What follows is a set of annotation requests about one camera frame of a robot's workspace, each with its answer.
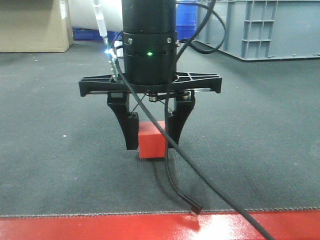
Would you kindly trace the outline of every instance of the black cable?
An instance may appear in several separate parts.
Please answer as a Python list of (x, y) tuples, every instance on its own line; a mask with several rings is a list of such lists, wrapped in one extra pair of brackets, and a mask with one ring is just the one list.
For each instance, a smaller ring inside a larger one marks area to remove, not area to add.
[(178, 187), (176, 186), (176, 184), (174, 183), (174, 181), (171, 178), (171, 173), (170, 173), (170, 170), (169, 170), (169, 159), (167, 157), (164, 159), (164, 168), (165, 168), (165, 173), (166, 173), (166, 176), (167, 176), (167, 178), (169, 180), (169, 183), (170, 183), (171, 187), (173, 188), (173, 190), (180, 197), (180, 191), (179, 191)]
[[(144, 94), (143, 97), (141, 98), (141, 101), (145, 98), (145, 96), (147, 96), (147, 94)], [(139, 106), (139, 103), (137, 105), (135, 105), (135, 107), (132, 109), (132, 113), (134, 110), (136, 110), (136, 108)]]
[[(198, 6), (198, 7), (207, 9), (207, 11), (211, 11), (211, 14), (213, 14), (219, 20), (219, 22), (221, 23), (221, 25), (223, 27), (224, 34), (223, 34), (223, 38), (222, 38), (221, 42), (216, 47), (214, 47), (213, 49), (210, 49), (210, 50), (206, 50), (206, 49), (199, 48), (198, 46), (194, 45), (192, 42), (190, 43), (190, 47), (192, 49), (196, 50), (200, 54), (212, 54), (212, 53), (216, 52), (224, 43), (224, 41), (226, 39), (226, 35), (227, 35), (226, 25), (225, 25), (224, 21), (222, 20), (222, 18), (214, 10), (209, 9), (208, 6), (203, 5), (203, 4), (200, 4), (197, 2), (177, 2), (177, 3), (183, 4), (183, 5), (193, 5), (193, 6)], [(186, 43), (187, 41), (188, 41), (187, 38), (182, 38), (180, 40), (181, 43)]]
[[(240, 213), (252, 226), (254, 226), (255, 229), (257, 229), (267, 240), (274, 240), (274, 238), (241, 206), (239, 206), (237, 203), (234, 203), (234, 201), (227, 195), (223, 193), (217, 186), (212, 184), (208, 181), (208, 179), (205, 177), (205, 174), (202, 172), (202, 170), (195, 165), (193, 160), (179, 147), (179, 145), (176, 144), (176, 142), (169, 136), (169, 134), (159, 125), (157, 120), (154, 118), (154, 116), (149, 112), (149, 110), (146, 108), (146, 106), (143, 104), (143, 102), (140, 100), (139, 96), (135, 92), (135, 90), (130, 86), (128, 83), (125, 75), (123, 74), (118, 59), (115, 61), (117, 70), (123, 80), (123, 82), (128, 87), (129, 91), (132, 93), (135, 100), (139, 103), (141, 109), (144, 111), (146, 116), (151, 120), (151, 122), (156, 126), (156, 128), (161, 132), (161, 134), (166, 138), (166, 140), (176, 149), (176, 151), (185, 159), (185, 161), (189, 164), (189, 166), (196, 172), (196, 174), (220, 197), (222, 198), (228, 205), (230, 205), (232, 208), (234, 208), (238, 213)], [(175, 189), (179, 196), (181, 197), (181, 193), (179, 190)]]
[(119, 46), (113, 47), (113, 51), (117, 52), (118, 49), (122, 49), (123, 47), (124, 47), (123, 45), (119, 45)]
[(124, 31), (119, 31), (113, 38), (112, 42), (111, 42), (111, 45), (110, 45), (110, 48), (114, 48), (114, 45), (115, 45), (115, 42), (117, 41), (118, 37), (123, 33)]
[[(215, 6), (216, 0), (212, 0), (209, 7), (208, 11), (202, 20), (201, 24), (199, 25), (198, 29), (195, 31), (193, 36), (182, 46), (180, 51), (177, 53), (176, 58), (173, 61), (172, 67), (171, 67), (171, 72), (175, 68), (175, 65), (177, 64), (179, 58), (181, 57), (182, 53), (186, 50), (188, 46), (190, 46), (191, 42), (196, 38), (196, 36), (200, 33), (200, 31), (203, 29), (203, 27), (206, 25), (208, 22), (211, 11), (213, 11), (214, 6)], [(255, 229), (257, 229), (267, 240), (274, 240), (274, 238), (245, 210), (243, 209), (240, 205), (235, 203), (228, 195), (225, 195), (217, 186), (212, 184), (211, 182), (208, 181), (208, 179), (205, 177), (205, 174), (202, 172), (202, 170), (196, 166), (196, 164), (193, 162), (193, 160), (180, 148), (179, 145), (176, 144), (176, 142), (169, 136), (168, 134), (168, 108), (169, 108), (169, 94), (171, 92), (171, 85), (172, 85), (172, 79), (168, 80), (167, 84), (167, 95), (165, 99), (165, 125), (166, 125), (166, 130), (164, 130), (157, 120), (154, 118), (154, 116), (149, 112), (149, 110), (146, 108), (146, 106), (143, 104), (143, 102), (140, 100), (139, 96), (135, 92), (135, 90), (130, 86), (129, 82), (127, 81), (125, 75), (123, 74), (119, 60), (116, 59), (115, 61), (116, 68), (118, 70), (118, 73), (120, 74), (123, 82), (126, 84), (128, 87), (129, 91), (135, 98), (135, 100), (138, 102), (140, 105), (141, 109), (144, 111), (144, 113), (147, 115), (147, 117), (152, 121), (152, 123), (156, 126), (156, 128), (161, 132), (161, 134), (166, 138), (167, 140), (167, 146), (166, 146), (166, 156), (165, 156), (165, 161), (167, 164), (169, 159), (168, 159), (168, 142), (176, 149), (176, 151), (185, 159), (185, 161), (189, 164), (189, 166), (197, 173), (197, 175), (220, 197), (222, 198), (228, 205), (230, 205), (232, 208), (234, 208), (238, 213), (240, 213)], [(176, 187), (174, 190), (178, 193), (178, 195), (182, 198), (185, 198), (186, 200), (188, 196), (185, 193), (181, 193), (179, 189)]]
[(163, 101), (161, 101), (161, 100), (159, 100), (158, 102), (160, 102), (160, 103), (162, 103), (163, 105), (166, 105)]

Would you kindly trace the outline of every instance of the cable connector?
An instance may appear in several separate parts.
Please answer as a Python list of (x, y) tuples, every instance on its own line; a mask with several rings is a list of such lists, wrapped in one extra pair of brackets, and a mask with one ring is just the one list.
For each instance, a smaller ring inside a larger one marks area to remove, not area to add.
[(195, 214), (199, 215), (201, 213), (201, 210), (204, 208), (200, 203), (198, 203), (196, 200), (194, 200), (191, 196), (189, 196), (187, 193), (179, 194), (182, 200), (184, 200), (187, 204), (191, 206), (191, 211)]
[(181, 46), (181, 43), (180, 43), (179, 40), (175, 41), (175, 46), (176, 46), (177, 48)]

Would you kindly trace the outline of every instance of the red mat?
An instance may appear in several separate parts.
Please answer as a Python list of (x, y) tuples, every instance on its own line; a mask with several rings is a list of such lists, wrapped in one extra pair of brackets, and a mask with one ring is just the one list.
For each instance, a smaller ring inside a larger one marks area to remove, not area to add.
[[(251, 215), (277, 240), (319, 240), (320, 210)], [(0, 218), (0, 240), (263, 240), (237, 213)]]

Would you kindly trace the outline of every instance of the gray carpet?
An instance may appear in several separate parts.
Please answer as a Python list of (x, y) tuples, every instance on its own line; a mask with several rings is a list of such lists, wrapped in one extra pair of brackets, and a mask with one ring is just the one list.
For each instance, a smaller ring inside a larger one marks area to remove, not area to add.
[[(210, 181), (248, 210), (320, 207), (320, 60), (188, 50), (178, 70), (223, 77), (221, 94), (196, 94), (180, 142)], [(106, 96), (80, 97), (81, 77), (104, 74), (99, 42), (0, 53), (0, 216), (189, 210), (162, 161), (125, 149)], [(163, 119), (163, 105), (146, 104)], [(181, 189), (206, 210), (231, 209), (170, 156)]]

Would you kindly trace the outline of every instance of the white object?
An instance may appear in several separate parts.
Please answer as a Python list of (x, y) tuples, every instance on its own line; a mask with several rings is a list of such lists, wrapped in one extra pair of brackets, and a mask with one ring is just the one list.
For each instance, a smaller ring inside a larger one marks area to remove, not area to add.
[[(114, 47), (116, 48), (116, 47), (118, 47), (118, 46), (120, 46), (122, 44), (123, 44), (122, 41), (115, 41), (114, 42)], [(117, 55), (118, 58), (119, 57), (123, 57), (124, 56), (124, 49), (123, 48), (118, 49), (116, 51), (116, 55)]]
[[(69, 0), (69, 12), (71, 25), (81, 29), (100, 29), (93, 8), (93, 0)], [(122, 2), (121, 0), (100, 0), (100, 13), (104, 16), (104, 25), (107, 23), (106, 30), (120, 32), (123, 30), (122, 22)]]

